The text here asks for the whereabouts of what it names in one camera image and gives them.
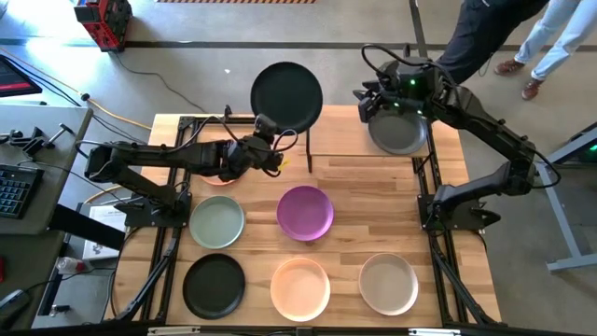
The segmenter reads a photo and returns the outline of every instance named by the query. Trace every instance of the paper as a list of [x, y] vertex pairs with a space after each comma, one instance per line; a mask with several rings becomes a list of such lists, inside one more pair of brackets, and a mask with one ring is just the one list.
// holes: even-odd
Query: paper
[[[124, 232], [124, 220], [126, 214], [115, 209], [112, 205], [93, 206], [90, 210], [90, 218], [108, 225], [114, 229]], [[116, 258], [118, 251], [94, 242], [86, 241], [83, 250], [84, 260], [97, 260]]]

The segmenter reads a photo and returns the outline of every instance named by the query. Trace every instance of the cable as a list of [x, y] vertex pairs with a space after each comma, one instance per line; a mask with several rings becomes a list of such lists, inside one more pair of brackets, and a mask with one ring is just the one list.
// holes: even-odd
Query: cable
[[[74, 278], [74, 277], [75, 277], [75, 276], [77, 276], [77, 275], [81, 275], [81, 274], [89, 274], [89, 273], [93, 273], [93, 272], [95, 272], [95, 271], [100, 271], [100, 270], [110, 270], [110, 271], [114, 271], [115, 269], [113, 269], [113, 268], [105, 268], [105, 267], [94, 268], [93, 270], [89, 270], [89, 271], [85, 271], [85, 272], [81, 272], [81, 273], [76, 273], [76, 274], [73, 274], [73, 275], [71, 275], [71, 276], [67, 276], [67, 277], [65, 277], [65, 278], [63, 278], [63, 279], [60, 279], [60, 281], [59, 281], [59, 282], [66, 281], [66, 280], [68, 280], [68, 279], [72, 279], [72, 278]], [[33, 288], [35, 288], [35, 287], [39, 287], [39, 286], [42, 286], [42, 285], [47, 285], [47, 284], [50, 284], [50, 283], [53, 283], [53, 282], [56, 282], [56, 281], [57, 281], [57, 279], [43, 281], [43, 282], [40, 282], [40, 283], [37, 283], [37, 284], [35, 284], [35, 285], [32, 285], [32, 286], [29, 286], [29, 287], [27, 287], [27, 289], [25, 289], [23, 292], [29, 292], [31, 289], [33, 289]]]
[[114, 191], [114, 190], [116, 190], [116, 189], [120, 189], [120, 188], [122, 188], [122, 186], [114, 186], [114, 187], [110, 187], [110, 188], [108, 188], [108, 189], [106, 189], [106, 190], [102, 190], [102, 191], [100, 191], [100, 192], [96, 193], [95, 195], [93, 195], [93, 196], [89, 197], [89, 198], [88, 198], [87, 200], [85, 200], [85, 202], [83, 202], [83, 203], [91, 203], [93, 200], [97, 199], [98, 197], [100, 197], [100, 196], [102, 196], [102, 195], [104, 195], [104, 194], [106, 194], [106, 193], [108, 193], [108, 192], [110, 192], [110, 191]]
[[[363, 57], [363, 61], [365, 61], [365, 63], [380, 76], [387, 77], [387, 75], [382, 70], [380, 70], [377, 66], [373, 65], [373, 63], [368, 59], [367, 54], [366, 54], [367, 49], [381, 50], [381, 51], [385, 52], [386, 54], [392, 56], [395, 60], [397, 60], [401, 63], [404, 63], [406, 65], [409, 65], [409, 66], [425, 66], [425, 65], [434, 66], [435, 68], [439, 69], [439, 71], [441, 71], [441, 73], [450, 82], [450, 85], [452, 86], [452, 88], [454, 90], [456, 90], [456, 88], [458, 88], [458, 84], [456, 84], [456, 81], [451, 76], [450, 72], [438, 63], [435, 63], [432, 61], [428, 61], [428, 62], [424, 62], [424, 63], [412, 63], [412, 62], [406, 61], [405, 59], [401, 58], [395, 52], [389, 50], [388, 48], [386, 48], [384, 46], [380, 46], [380, 45], [376, 45], [376, 44], [366, 44], [365, 46], [363, 46], [361, 48], [361, 56]], [[458, 103], [458, 106], [462, 109], [463, 105], [460, 101], [460, 94], [458, 94], [458, 91], [456, 92], [455, 96], [456, 96], [456, 103]]]
[[87, 144], [87, 145], [95, 145], [95, 146], [100, 146], [100, 147], [108, 147], [108, 148], [113, 148], [113, 149], [118, 149], [118, 150], [123, 150], [123, 151], [127, 151], [130, 153], [161, 153], [161, 154], [172, 154], [175, 153], [179, 150], [182, 150], [188, 146], [191, 145], [191, 143], [193, 142], [193, 140], [195, 140], [195, 138], [198, 136], [199, 132], [202, 130], [202, 128], [207, 124], [207, 121], [209, 119], [216, 119], [217, 121], [219, 121], [219, 123], [224, 127], [224, 129], [226, 130], [226, 132], [228, 132], [228, 134], [230, 135], [230, 137], [232, 138], [232, 140], [236, 141], [239, 144], [243, 144], [253, 150], [258, 150], [258, 151], [263, 151], [263, 152], [267, 152], [267, 153], [281, 153], [281, 152], [285, 152], [288, 149], [294, 147], [297, 142], [299, 141], [299, 134], [294, 131], [294, 130], [286, 130], [285, 132], [294, 132], [294, 134], [296, 135], [295, 140], [292, 142], [292, 144], [290, 144], [287, 147], [281, 148], [281, 149], [266, 149], [266, 148], [260, 148], [260, 147], [255, 147], [252, 145], [249, 145], [248, 143], [244, 142], [242, 139], [239, 139], [236, 134], [234, 134], [234, 132], [230, 129], [230, 127], [226, 124], [226, 122], [219, 117], [216, 116], [210, 116], [208, 117], [206, 120], [204, 120], [201, 125], [197, 128], [197, 130], [190, 136], [190, 138], [181, 146], [173, 148], [173, 149], [169, 149], [166, 151], [156, 151], [156, 150], [140, 150], [140, 149], [134, 149], [134, 148], [126, 148], [126, 147], [122, 147], [122, 146], [118, 146], [118, 145], [114, 145], [111, 143], [101, 143], [98, 141], [92, 141], [92, 140], [79, 140], [76, 142], [76, 145], [80, 145], [80, 144]]
[[295, 131], [295, 130], [285, 130], [285, 131], [283, 131], [282, 133], [280, 133], [280, 136], [278, 136], [278, 138], [276, 139], [276, 141], [273, 143], [273, 150], [274, 151], [278, 148], [278, 144], [280, 143], [280, 141], [282, 140], [282, 138], [286, 136], [286, 133], [288, 133], [288, 132], [291, 132], [296, 137], [299, 137], [299, 135], [297, 134], [297, 131]]
[[86, 183], [88, 183], [88, 184], [94, 186], [95, 188], [101, 190], [103, 193], [109, 193], [110, 195], [112, 195], [112, 197], [114, 197], [115, 199], [119, 200], [121, 203], [125, 203], [126, 204], [126, 202], [122, 201], [117, 195], [115, 195], [111, 191], [108, 191], [106, 189], [103, 189], [102, 187], [96, 186], [95, 184], [91, 183], [87, 178], [85, 178], [85, 177], [83, 177], [83, 176], [81, 176], [81, 175], [79, 175], [79, 174], [77, 174], [77, 173], [75, 173], [75, 172], [73, 172], [71, 170], [68, 170], [66, 168], [62, 168], [62, 167], [59, 167], [59, 166], [55, 166], [53, 164], [44, 163], [44, 162], [40, 162], [40, 161], [21, 161], [21, 162], [17, 163], [17, 165], [20, 166], [23, 163], [41, 164], [41, 165], [45, 165], [47, 167], [52, 167], [52, 168], [60, 169], [60, 170], [66, 172], [68, 174], [72, 174], [72, 175], [80, 178], [81, 180], [85, 181]]
[[127, 67], [126, 65], [124, 65], [124, 63], [122, 62], [122, 60], [120, 59], [120, 57], [118, 56], [117, 53], [113, 53], [114, 56], [116, 56], [116, 59], [118, 60], [118, 62], [120, 63], [120, 65], [125, 68], [128, 72], [132, 73], [132, 74], [136, 74], [136, 75], [143, 75], [143, 76], [156, 76], [158, 77], [161, 82], [164, 84], [164, 86], [166, 87], [166, 89], [168, 89], [170, 92], [176, 94], [177, 96], [179, 96], [180, 98], [184, 99], [187, 103], [189, 103], [190, 105], [197, 107], [201, 112], [203, 113], [207, 113], [205, 112], [205, 109], [203, 109], [203, 107], [191, 102], [187, 97], [185, 97], [182, 93], [180, 93], [179, 91], [176, 91], [175, 89], [171, 88], [170, 85], [168, 85], [168, 82], [166, 82], [166, 79], [164, 79], [164, 77], [162, 77], [160, 74], [155, 73], [155, 72], [144, 72], [144, 71], [136, 71], [136, 70], [131, 70], [131, 68]]
[[122, 129], [120, 129], [118, 126], [116, 126], [116, 125], [114, 125], [114, 124], [112, 124], [112, 123], [108, 122], [108, 121], [107, 121], [107, 120], [105, 120], [105, 119], [102, 119], [100, 116], [93, 115], [92, 117], [93, 117], [93, 118], [95, 119], [95, 121], [97, 121], [97, 122], [98, 122], [100, 125], [104, 126], [104, 128], [106, 128], [108, 131], [110, 131], [110, 132], [112, 132], [112, 133], [114, 133], [114, 134], [120, 135], [120, 136], [122, 136], [122, 137], [124, 137], [124, 138], [126, 138], [126, 139], [129, 139], [129, 140], [131, 140], [131, 141], [133, 141], [133, 142], [135, 142], [135, 143], [137, 143], [137, 144], [146, 145], [146, 142], [145, 142], [145, 141], [143, 141], [143, 140], [141, 140], [141, 139], [139, 139], [139, 138], [136, 138], [136, 137], [132, 136], [130, 133], [127, 133], [127, 132], [123, 131], [123, 130], [122, 130]]
[[[471, 119], [474, 120], [478, 120], [481, 122], [485, 122], [486, 124], [490, 124], [492, 126], [496, 126], [494, 125], [492, 122], [483, 119], [483, 118], [479, 118], [476, 116], [469, 116]], [[532, 189], [547, 189], [547, 188], [552, 188], [557, 186], [558, 184], [560, 184], [560, 182], [562, 182], [562, 174], [560, 172], [558, 172], [558, 170], [556, 169], [556, 167], [553, 165], [553, 163], [551, 163], [551, 161], [548, 160], [548, 158], [545, 157], [545, 155], [541, 154], [538, 150], [529, 147], [529, 150], [531, 150], [536, 156], [538, 156], [539, 158], [541, 158], [541, 160], [543, 160], [543, 162], [549, 167], [549, 169], [551, 169], [553, 171], [553, 173], [555, 173], [556, 175], [556, 181], [548, 184], [548, 185], [543, 185], [543, 186], [533, 186]]]
[[55, 82], [62, 84], [64, 87], [66, 87], [66, 88], [68, 88], [68, 89], [70, 89], [70, 90], [72, 90], [72, 91], [76, 92], [76, 94], [77, 94], [79, 97], [81, 97], [81, 99], [82, 99], [83, 101], [87, 101], [87, 102], [89, 102], [90, 104], [92, 104], [92, 105], [94, 105], [95, 107], [97, 107], [97, 108], [99, 108], [100, 110], [102, 110], [102, 111], [103, 111], [105, 114], [107, 114], [108, 116], [110, 116], [110, 117], [112, 117], [112, 118], [114, 118], [114, 119], [118, 119], [118, 120], [121, 120], [121, 121], [124, 121], [124, 122], [128, 122], [128, 123], [130, 123], [131, 125], [139, 126], [139, 127], [142, 127], [142, 128], [144, 128], [144, 129], [146, 129], [146, 130], [149, 130], [149, 131], [151, 131], [151, 127], [149, 127], [149, 126], [147, 126], [147, 125], [144, 125], [144, 124], [142, 124], [142, 123], [140, 123], [140, 122], [137, 122], [137, 121], [134, 121], [134, 120], [131, 120], [131, 119], [126, 119], [126, 118], [124, 118], [124, 117], [121, 117], [121, 116], [119, 116], [119, 115], [117, 115], [117, 114], [114, 114], [114, 113], [112, 113], [112, 112], [108, 111], [108, 110], [107, 110], [105, 107], [103, 107], [103, 106], [99, 105], [99, 104], [98, 104], [98, 103], [97, 103], [95, 100], [91, 99], [91, 98], [90, 98], [90, 96], [89, 96], [87, 93], [83, 93], [83, 92], [81, 92], [81, 91], [79, 91], [79, 90], [77, 90], [77, 89], [73, 88], [72, 86], [70, 86], [70, 85], [68, 85], [68, 84], [64, 83], [63, 81], [59, 80], [58, 78], [56, 78], [56, 77], [53, 77], [53, 76], [49, 75], [48, 73], [46, 73], [46, 72], [44, 72], [44, 71], [40, 70], [39, 68], [37, 68], [37, 67], [33, 66], [32, 64], [30, 64], [30, 63], [27, 63], [27, 62], [26, 62], [24, 59], [22, 59], [22, 58], [20, 58], [19, 56], [17, 56], [17, 55], [15, 55], [15, 54], [11, 53], [10, 51], [8, 51], [8, 50], [6, 50], [6, 49], [4, 49], [4, 48], [2, 48], [2, 47], [0, 47], [0, 51], [4, 52], [6, 55], [9, 55], [9, 56], [10, 56], [10, 57], [12, 57], [13, 59], [15, 59], [15, 60], [18, 60], [19, 62], [21, 62], [21, 63], [23, 63], [23, 64], [25, 64], [25, 65], [29, 66], [30, 68], [34, 69], [35, 71], [37, 71], [38, 73], [40, 73], [40, 74], [44, 75], [45, 77], [48, 77], [48, 78], [50, 78], [50, 79], [54, 80]]
[[114, 300], [112, 300], [113, 298], [113, 292], [114, 292], [114, 283], [116, 282], [116, 271], [118, 269], [118, 265], [120, 264], [120, 257], [122, 256], [122, 251], [124, 250], [124, 246], [125, 244], [127, 244], [127, 242], [129, 241], [129, 239], [131, 239], [131, 237], [137, 232], [139, 231], [140, 228], [132, 228], [131, 231], [129, 232], [129, 234], [126, 236], [126, 238], [124, 238], [124, 240], [122, 241], [122, 246], [118, 252], [118, 257], [116, 260], [116, 268], [114, 269], [114, 271], [112, 272], [112, 274], [110, 275], [110, 281], [108, 282], [108, 295], [107, 295], [107, 299], [105, 301], [105, 304], [107, 305], [110, 302], [110, 310], [112, 310], [112, 315], [114, 317], [116, 317], [118, 314], [116, 313], [116, 308], [114, 306]]
[[562, 174], [560, 174], [560, 172], [558, 172], [558, 170], [556, 169], [556, 167], [553, 166], [553, 163], [551, 163], [543, 154], [539, 153], [539, 151], [537, 151], [536, 149], [532, 149], [534, 154], [536, 154], [539, 158], [541, 158], [541, 160], [543, 160], [543, 162], [553, 171], [553, 173], [556, 174], [556, 181], [548, 184], [548, 185], [543, 185], [543, 186], [533, 186], [533, 189], [547, 189], [547, 188], [552, 188], [555, 187], [557, 185], [560, 184], [560, 182], [562, 182]]
[[481, 232], [479, 232], [477, 230], [471, 230], [471, 232], [476, 234], [481, 239], [481, 242], [483, 243], [483, 247], [485, 247], [485, 252], [487, 252], [487, 242], [485, 242], [485, 237], [483, 237]]
[[188, 183], [187, 181], [179, 182], [179, 183], [175, 184], [174, 187], [176, 188], [176, 187], [182, 186], [182, 185], [187, 185], [187, 186], [180, 190], [180, 193], [178, 194], [178, 198], [176, 199], [177, 201], [180, 201], [180, 198], [183, 196], [183, 194], [190, 189], [190, 183]]
[[485, 70], [481, 72], [481, 69], [479, 69], [479, 77], [485, 77], [485, 75], [487, 75], [487, 71], [489, 71], [489, 67], [492, 64], [492, 58], [493, 58], [494, 54], [495, 54], [495, 52], [492, 52], [489, 55], [489, 60], [487, 60], [487, 62], [485, 63], [486, 64]]
[[175, 153], [181, 149], [184, 149], [186, 147], [189, 147], [193, 142], [197, 141], [197, 136], [199, 136], [199, 133], [201, 132], [201, 130], [203, 129], [203, 127], [205, 127], [205, 125], [207, 124], [207, 121], [209, 121], [210, 119], [218, 119], [218, 117], [216, 116], [209, 116], [207, 117], [202, 123], [201, 125], [199, 125], [199, 127], [197, 128], [197, 130], [195, 130], [195, 132], [190, 136], [190, 138], [182, 145], [180, 145], [179, 147], [176, 147], [174, 149], [171, 149], [169, 151], [166, 152], [166, 154], [172, 154]]
[[33, 72], [27, 70], [25, 67], [23, 67], [22, 65], [20, 65], [19, 63], [16, 63], [14, 60], [10, 59], [7, 57], [7, 60], [9, 60], [12, 64], [14, 64], [15, 66], [17, 66], [18, 68], [20, 68], [20, 70], [22, 70], [23, 72], [27, 73], [29, 76], [37, 78], [38, 80], [50, 85], [52, 88], [54, 88], [55, 90], [59, 91], [62, 95], [56, 93], [55, 91], [51, 90], [50, 88], [48, 88], [47, 86], [46, 89], [54, 92], [55, 94], [61, 96], [62, 98], [64, 98], [67, 102], [76, 105], [76, 106], [80, 106], [79, 103], [77, 103], [73, 98], [71, 98], [66, 92], [64, 92], [63, 90], [61, 90], [59, 87], [57, 87], [56, 85], [54, 85], [53, 83], [51, 83], [49, 80], [42, 78], [39, 75], [34, 74]]
[[425, 62], [425, 63], [412, 63], [412, 62], [406, 61], [405, 59], [401, 58], [395, 52], [389, 50], [388, 48], [386, 48], [384, 46], [380, 46], [380, 45], [376, 45], [376, 44], [366, 44], [365, 46], [363, 46], [361, 48], [361, 57], [363, 57], [363, 61], [365, 61], [365, 63], [371, 69], [373, 69], [378, 75], [382, 75], [382, 76], [387, 76], [387, 75], [382, 70], [380, 70], [377, 66], [373, 65], [373, 63], [369, 60], [369, 58], [367, 57], [367, 54], [366, 54], [366, 50], [367, 49], [378, 49], [378, 50], [381, 50], [381, 51], [385, 52], [386, 54], [392, 56], [395, 60], [397, 60], [397, 61], [399, 61], [401, 63], [404, 63], [406, 65], [410, 65], [410, 66], [422, 66], [422, 65], [429, 64], [429, 62]]

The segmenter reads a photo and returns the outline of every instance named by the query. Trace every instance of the sage green plate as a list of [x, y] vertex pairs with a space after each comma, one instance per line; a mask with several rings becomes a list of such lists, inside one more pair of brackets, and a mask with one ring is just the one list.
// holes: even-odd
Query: sage green plate
[[241, 236], [243, 228], [243, 209], [226, 196], [214, 196], [201, 202], [190, 216], [190, 234], [205, 248], [232, 245]]

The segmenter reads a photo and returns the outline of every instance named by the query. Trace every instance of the gray plate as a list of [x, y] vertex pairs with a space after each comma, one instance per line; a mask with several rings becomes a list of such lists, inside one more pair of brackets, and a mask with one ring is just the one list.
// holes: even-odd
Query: gray plate
[[414, 113], [382, 111], [369, 122], [368, 129], [375, 145], [390, 154], [412, 154], [427, 141], [426, 122]]

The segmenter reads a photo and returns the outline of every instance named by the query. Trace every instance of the wooden tabletop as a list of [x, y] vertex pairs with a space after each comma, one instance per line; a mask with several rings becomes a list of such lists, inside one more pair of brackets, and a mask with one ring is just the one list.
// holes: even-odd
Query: wooden tabletop
[[[213, 187], [198, 176], [191, 177], [193, 207], [214, 195], [227, 195], [237, 200], [246, 214], [246, 226], [239, 240], [222, 250], [199, 246], [183, 230], [175, 267], [168, 324], [218, 326], [295, 326], [282, 317], [270, 298], [270, 281], [275, 270], [285, 261], [304, 257], [320, 263], [331, 283], [331, 298], [324, 312], [307, 326], [327, 327], [434, 327], [440, 326], [437, 294], [431, 267], [426, 234], [420, 231], [416, 208], [419, 194], [416, 175], [409, 158], [386, 157], [379, 151], [361, 147], [351, 154], [331, 152], [322, 145], [321, 125], [336, 125], [339, 111], [351, 113], [346, 123], [358, 121], [354, 106], [325, 106], [317, 127], [312, 129], [313, 172], [309, 174], [305, 156], [305, 136], [285, 154], [289, 163], [279, 178], [270, 178], [252, 170], [239, 181], [225, 187]], [[157, 115], [150, 136], [153, 145], [172, 146], [180, 115]], [[230, 125], [239, 136], [250, 133], [252, 126]], [[365, 129], [355, 137], [365, 138]], [[458, 132], [437, 123], [434, 126], [439, 166], [444, 183], [462, 184], [468, 176]], [[200, 140], [229, 138], [218, 125], [207, 126]], [[327, 148], [314, 151], [315, 148]], [[168, 170], [143, 169], [143, 175], [158, 184], [166, 183]], [[322, 189], [334, 204], [334, 223], [330, 231], [314, 243], [296, 242], [285, 236], [276, 222], [276, 204], [291, 188], [301, 185]], [[118, 266], [114, 301], [121, 311], [145, 282], [156, 229], [139, 230], [127, 243]], [[500, 315], [493, 290], [490, 269], [478, 236], [469, 232], [454, 233], [461, 277], [486, 313], [499, 320]], [[376, 313], [363, 301], [358, 290], [358, 275], [363, 263], [371, 256], [391, 252], [406, 259], [414, 268], [420, 291], [414, 306], [399, 316]], [[211, 253], [225, 253], [239, 261], [246, 277], [243, 302], [231, 315], [207, 321], [193, 315], [182, 298], [182, 284], [190, 266]], [[447, 293], [453, 315], [453, 290], [447, 283]], [[156, 286], [153, 317], [157, 312], [162, 280]]]

